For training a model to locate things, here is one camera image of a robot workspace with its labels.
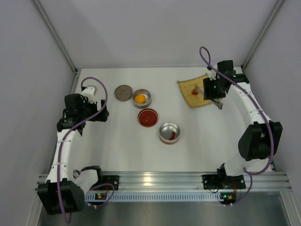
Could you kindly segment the steel serving tongs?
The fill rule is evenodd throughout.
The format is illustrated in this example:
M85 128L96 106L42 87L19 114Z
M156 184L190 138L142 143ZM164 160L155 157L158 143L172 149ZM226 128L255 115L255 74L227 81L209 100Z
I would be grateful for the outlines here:
M195 90L197 93L202 94L203 97L205 97L204 91L201 90L197 84L195 84L194 90ZM209 99L209 101L210 101L212 104L214 104L218 109L220 109L220 110L222 109L223 103L222 103L220 100L218 100L218 99Z

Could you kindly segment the red chicken drumstick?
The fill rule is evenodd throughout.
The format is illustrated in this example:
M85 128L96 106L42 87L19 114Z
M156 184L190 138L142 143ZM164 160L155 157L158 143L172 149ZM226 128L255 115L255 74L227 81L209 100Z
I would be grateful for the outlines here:
M176 133L172 132L171 137L169 138L169 140L174 140L175 139L175 135L176 135Z
M198 94L198 91L193 89L192 92L191 92L193 95L197 95Z

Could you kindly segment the orange round food ball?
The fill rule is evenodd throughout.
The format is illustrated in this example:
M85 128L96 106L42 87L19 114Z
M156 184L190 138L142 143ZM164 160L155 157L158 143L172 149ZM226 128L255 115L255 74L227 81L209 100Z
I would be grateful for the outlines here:
M138 104L143 104L146 101L146 97L144 94L139 94L135 97L135 102Z

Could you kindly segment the red round lid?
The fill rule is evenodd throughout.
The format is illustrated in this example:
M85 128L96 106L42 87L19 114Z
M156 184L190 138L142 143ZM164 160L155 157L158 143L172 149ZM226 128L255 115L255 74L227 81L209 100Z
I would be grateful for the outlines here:
M151 108L145 108L138 113L137 119L143 127L153 127L158 122L158 113Z

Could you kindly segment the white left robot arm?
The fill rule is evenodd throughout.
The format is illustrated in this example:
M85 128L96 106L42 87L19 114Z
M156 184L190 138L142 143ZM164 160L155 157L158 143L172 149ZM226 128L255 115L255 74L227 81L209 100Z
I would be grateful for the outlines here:
M63 116L56 125L57 146L53 165L45 183L37 188L40 201L49 215L82 211L88 191L105 182L100 166L82 167L77 178L74 172L86 122L107 121L107 100L101 100L100 110L96 101L82 94L66 95L64 102Z

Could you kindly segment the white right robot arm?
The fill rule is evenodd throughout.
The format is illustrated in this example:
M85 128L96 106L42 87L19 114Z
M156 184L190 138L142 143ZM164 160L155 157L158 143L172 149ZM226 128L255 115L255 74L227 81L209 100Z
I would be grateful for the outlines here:
M208 78L203 80L204 100L209 100L222 109L222 98L230 97L245 124L245 131L238 141L238 153L223 163L217 170L223 183L238 178L248 168L261 160L267 165L258 172L263 173L277 152L283 127L273 122L256 100L250 82L244 73L236 73L231 60L222 61L217 68L207 67Z

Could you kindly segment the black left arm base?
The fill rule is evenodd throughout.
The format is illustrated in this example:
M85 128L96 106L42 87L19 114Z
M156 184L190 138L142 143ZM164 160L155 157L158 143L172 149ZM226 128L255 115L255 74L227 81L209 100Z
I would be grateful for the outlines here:
M119 189L119 175L104 175L101 181L96 182L90 190L107 191Z

